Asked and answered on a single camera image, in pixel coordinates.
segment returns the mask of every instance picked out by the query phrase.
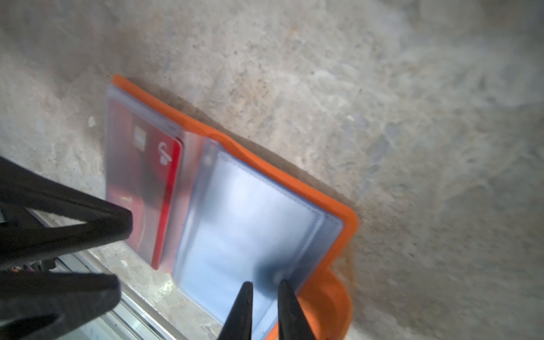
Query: orange rubber frame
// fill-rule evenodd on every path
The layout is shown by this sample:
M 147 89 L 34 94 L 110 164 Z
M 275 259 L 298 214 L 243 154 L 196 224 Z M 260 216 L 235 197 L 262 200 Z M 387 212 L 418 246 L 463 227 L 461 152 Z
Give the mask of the orange rubber frame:
M 297 295 L 317 340 L 342 340 L 353 318 L 353 303 L 344 285 L 330 271 L 330 265 L 357 231 L 358 219 L 355 212 L 255 156 L 226 134 L 161 102 L 126 78 L 114 75 L 112 84 L 184 129 L 220 142 L 231 155 L 344 221 L 342 232 Z M 278 325 L 276 324 L 265 340 L 277 338 Z

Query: black plastic claw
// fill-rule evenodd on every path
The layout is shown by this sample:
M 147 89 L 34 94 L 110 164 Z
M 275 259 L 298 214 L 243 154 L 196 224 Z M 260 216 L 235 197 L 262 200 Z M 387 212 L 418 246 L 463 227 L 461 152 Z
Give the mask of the black plastic claw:
M 86 223 L 59 228 L 0 228 L 0 269 L 69 254 L 127 238 L 127 209 L 40 177 L 0 157 L 0 202 Z
M 316 340 L 287 280 L 280 282 L 277 311 L 280 340 Z
M 251 340 L 253 283 L 242 284 L 218 340 Z
M 1 339 L 55 339 L 119 303 L 115 275 L 2 273 Z

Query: transparent plastic page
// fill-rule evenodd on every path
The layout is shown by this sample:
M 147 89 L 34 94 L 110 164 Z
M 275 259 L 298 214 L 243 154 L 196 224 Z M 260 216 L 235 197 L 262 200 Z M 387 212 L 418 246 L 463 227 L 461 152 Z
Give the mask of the transparent plastic page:
M 340 218 L 272 181 L 208 139 L 172 276 L 224 323 L 244 281 L 254 283 L 253 335 L 277 321 L 277 289 L 299 290 L 343 228 Z
M 114 85 L 108 87 L 106 199 L 132 212 L 133 231 L 125 242 L 149 264 L 160 258 L 170 208 L 176 203 L 183 155 L 180 130 Z
M 180 247 L 180 241 L 183 232 L 183 225 L 187 218 L 193 186 L 200 166 L 200 157 L 202 148 L 206 142 L 206 137 L 202 137 L 192 132 L 181 130 L 179 137 L 183 141 L 183 161 L 177 178 L 174 198 L 172 200 L 172 209 L 164 247 L 160 261 L 159 270 L 172 272 L 176 261 L 176 254 Z

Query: card chip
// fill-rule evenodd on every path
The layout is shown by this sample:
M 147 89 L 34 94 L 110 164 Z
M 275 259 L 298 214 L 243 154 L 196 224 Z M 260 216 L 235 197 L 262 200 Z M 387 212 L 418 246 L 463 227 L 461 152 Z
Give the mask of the card chip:
M 139 126 L 134 127 L 134 146 L 138 148 L 141 152 L 145 151 L 145 140 L 147 138 L 147 133 Z

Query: concrete surface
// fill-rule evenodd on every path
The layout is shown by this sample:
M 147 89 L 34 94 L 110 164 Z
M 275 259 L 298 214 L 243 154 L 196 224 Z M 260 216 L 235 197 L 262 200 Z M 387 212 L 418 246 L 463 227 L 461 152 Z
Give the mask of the concrete surface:
M 350 338 L 542 338 L 542 14 L 514 0 L 2 1 L 0 154 L 103 196 L 104 91 L 121 73 L 356 209 L 335 265 Z M 189 339 L 215 338 L 123 244 L 94 253 Z

